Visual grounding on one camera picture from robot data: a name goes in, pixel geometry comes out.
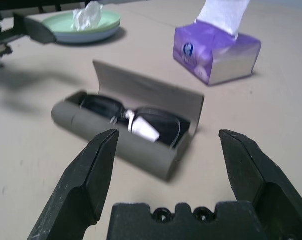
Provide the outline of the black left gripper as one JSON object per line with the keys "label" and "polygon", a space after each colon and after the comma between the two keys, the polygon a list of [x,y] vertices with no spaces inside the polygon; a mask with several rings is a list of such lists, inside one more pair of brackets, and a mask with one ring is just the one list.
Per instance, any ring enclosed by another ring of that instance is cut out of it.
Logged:
{"label": "black left gripper", "polygon": [[[21,14],[13,13],[13,33],[15,35],[24,35],[28,36],[31,40],[36,41],[41,44],[52,44],[56,42],[55,35],[42,23],[30,19]],[[5,38],[0,27],[0,58],[3,55],[11,54],[12,50],[5,42]]]}

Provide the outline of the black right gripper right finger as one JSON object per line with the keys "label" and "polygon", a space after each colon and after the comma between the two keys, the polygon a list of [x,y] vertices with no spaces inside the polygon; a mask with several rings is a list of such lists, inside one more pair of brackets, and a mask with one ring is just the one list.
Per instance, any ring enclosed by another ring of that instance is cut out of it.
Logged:
{"label": "black right gripper right finger", "polygon": [[250,202],[273,240],[302,240],[302,197],[273,162],[247,136],[220,130],[228,179],[238,201]]}

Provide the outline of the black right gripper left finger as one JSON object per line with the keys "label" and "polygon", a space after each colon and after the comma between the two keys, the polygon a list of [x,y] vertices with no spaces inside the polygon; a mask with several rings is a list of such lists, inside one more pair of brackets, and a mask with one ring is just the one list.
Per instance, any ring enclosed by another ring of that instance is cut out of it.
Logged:
{"label": "black right gripper left finger", "polygon": [[108,193],[119,132],[96,135],[68,165],[31,230],[31,240],[81,240]]}

